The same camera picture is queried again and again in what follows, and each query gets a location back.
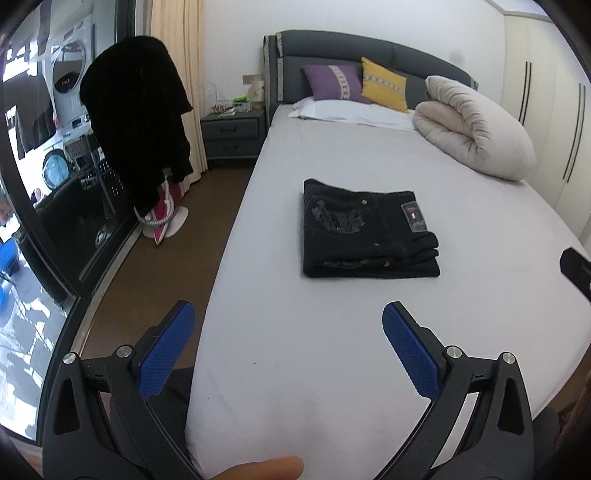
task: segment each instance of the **wooden floor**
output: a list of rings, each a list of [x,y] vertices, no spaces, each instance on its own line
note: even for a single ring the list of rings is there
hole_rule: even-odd
[[[179,299],[205,311],[251,171],[207,172],[183,199],[189,218],[177,235],[159,247],[147,238],[139,239],[96,312],[83,358],[110,355],[124,343],[133,345]],[[201,326],[197,325],[177,367],[194,364]],[[574,401],[589,371],[591,349],[551,406],[559,411]]]

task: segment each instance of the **white bed sheet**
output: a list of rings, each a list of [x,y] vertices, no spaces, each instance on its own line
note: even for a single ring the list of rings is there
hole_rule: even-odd
[[[582,247],[524,183],[479,174],[419,134],[275,115],[224,253],[195,366],[187,443],[208,477],[299,455],[303,479],[373,478],[428,400],[382,330],[400,300],[444,345],[513,352],[534,415],[591,341],[589,302],[560,274]],[[413,190],[440,242],[439,278],[310,279],[301,267],[303,181]],[[466,402],[440,460],[459,442]]]

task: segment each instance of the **white wardrobe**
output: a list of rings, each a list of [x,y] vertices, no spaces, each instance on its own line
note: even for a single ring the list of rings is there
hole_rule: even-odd
[[[554,24],[505,17],[501,105],[525,127],[540,164],[527,182],[577,236],[591,225],[591,85]],[[587,238],[580,237],[585,243]]]

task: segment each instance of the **human hand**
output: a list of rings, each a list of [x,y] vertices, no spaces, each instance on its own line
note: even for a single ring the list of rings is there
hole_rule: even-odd
[[[304,471],[299,457],[281,457],[229,468],[212,480],[297,480]]]

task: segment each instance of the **glass sliding door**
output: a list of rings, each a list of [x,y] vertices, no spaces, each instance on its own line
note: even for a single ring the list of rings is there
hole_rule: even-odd
[[[32,441],[59,358],[137,224],[79,98],[126,10],[45,0],[0,46],[0,423]]]

